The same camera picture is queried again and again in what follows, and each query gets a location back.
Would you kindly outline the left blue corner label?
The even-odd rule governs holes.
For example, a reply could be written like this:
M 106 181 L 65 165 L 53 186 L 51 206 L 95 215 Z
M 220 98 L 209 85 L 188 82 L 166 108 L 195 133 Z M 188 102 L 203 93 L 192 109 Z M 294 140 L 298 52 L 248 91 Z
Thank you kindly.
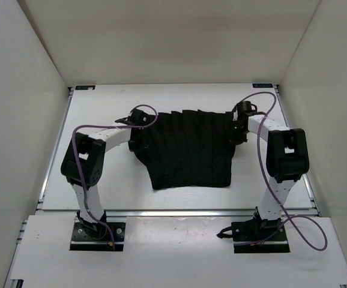
M 95 89 L 95 85 L 77 85 L 75 90 L 77 91 L 91 91 Z

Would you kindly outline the blue corner label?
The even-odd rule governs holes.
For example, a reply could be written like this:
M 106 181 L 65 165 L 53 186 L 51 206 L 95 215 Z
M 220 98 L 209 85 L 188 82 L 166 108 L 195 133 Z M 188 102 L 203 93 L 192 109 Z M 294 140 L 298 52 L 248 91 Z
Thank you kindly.
M 77 85 L 75 90 L 77 91 L 91 91 L 95 89 L 95 85 Z
M 272 83 L 253 83 L 252 86 L 255 89 L 270 89 L 270 88 L 274 88 Z

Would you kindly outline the right blue corner label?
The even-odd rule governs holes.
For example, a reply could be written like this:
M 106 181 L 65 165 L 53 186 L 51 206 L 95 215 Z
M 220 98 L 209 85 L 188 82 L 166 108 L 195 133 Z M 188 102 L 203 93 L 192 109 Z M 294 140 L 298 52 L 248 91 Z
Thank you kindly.
M 252 86 L 255 89 L 270 89 L 270 88 L 274 88 L 272 83 L 253 83 Z

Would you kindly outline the aluminium table rail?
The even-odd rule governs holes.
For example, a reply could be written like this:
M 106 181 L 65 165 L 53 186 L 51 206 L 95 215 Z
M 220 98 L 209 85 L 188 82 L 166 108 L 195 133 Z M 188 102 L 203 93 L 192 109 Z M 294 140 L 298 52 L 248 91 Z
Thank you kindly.
M 317 216 L 318 210 L 316 208 L 307 209 L 288 209 L 290 215 L 307 215 Z M 35 214 L 49 214 L 49 213 L 72 213 L 74 210 L 36 210 Z M 234 210 L 149 210 L 149 211 L 106 211 L 109 217 L 250 217 L 254 213 L 252 209 L 234 209 Z

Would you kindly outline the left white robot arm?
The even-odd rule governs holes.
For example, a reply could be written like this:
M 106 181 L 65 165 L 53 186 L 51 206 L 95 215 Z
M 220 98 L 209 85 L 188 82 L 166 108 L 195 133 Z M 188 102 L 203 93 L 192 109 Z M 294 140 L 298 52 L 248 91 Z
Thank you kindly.
M 110 126 L 85 124 L 73 130 L 61 164 L 61 174 L 75 192 L 79 205 L 77 218 L 94 241 L 107 240 L 115 246 L 113 229 L 107 223 L 98 192 L 105 154 L 134 140 L 139 132 L 157 120 L 155 108 L 140 104 Z

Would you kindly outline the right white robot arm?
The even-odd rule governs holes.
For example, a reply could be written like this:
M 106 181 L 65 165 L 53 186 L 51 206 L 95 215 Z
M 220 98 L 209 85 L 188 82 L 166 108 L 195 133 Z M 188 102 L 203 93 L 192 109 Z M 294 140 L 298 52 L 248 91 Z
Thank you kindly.
M 280 227 L 282 206 L 289 192 L 309 170 L 306 134 L 300 128 L 292 129 L 267 118 L 250 101 L 239 102 L 232 111 L 232 144 L 247 142 L 249 133 L 267 143 L 266 163 L 261 167 L 264 176 L 269 176 L 265 178 L 267 188 L 253 219 L 243 223 L 255 239 L 264 240 Z

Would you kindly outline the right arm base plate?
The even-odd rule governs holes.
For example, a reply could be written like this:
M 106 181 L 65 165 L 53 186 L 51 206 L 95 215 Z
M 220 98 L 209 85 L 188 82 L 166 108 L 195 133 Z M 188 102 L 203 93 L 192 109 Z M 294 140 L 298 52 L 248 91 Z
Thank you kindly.
M 291 251 L 284 228 L 279 225 L 260 228 L 252 219 L 231 222 L 217 237 L 232 239 L 235 254 L 289 253 Z

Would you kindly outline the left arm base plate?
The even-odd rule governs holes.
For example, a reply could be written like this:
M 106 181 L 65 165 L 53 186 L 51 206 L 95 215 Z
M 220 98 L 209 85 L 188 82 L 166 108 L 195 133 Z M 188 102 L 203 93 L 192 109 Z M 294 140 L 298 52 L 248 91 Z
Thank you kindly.
M 125 217 L 107 217 L 107 225 L 113 233 L 113 240 L 107 230 L 101 231 L 98 235 L 87 233 L 88 228 L 84 227 L 77 219 L 74 219 L 74 226 L 70 239 L 70 251 L 105 251 L 120 252 L 124 249 L 125 243 Z

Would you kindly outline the black pleated skirt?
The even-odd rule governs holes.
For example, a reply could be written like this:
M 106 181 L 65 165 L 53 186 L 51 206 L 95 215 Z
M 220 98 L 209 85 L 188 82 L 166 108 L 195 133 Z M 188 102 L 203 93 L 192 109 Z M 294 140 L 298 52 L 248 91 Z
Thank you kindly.
M 146 167 L 152 188 L 230 186 L 235 153 L 228 139 L 232 120 L 232 112 L 160 113 L 154 125 L 143 130 L 146 149 L 134 153 Z

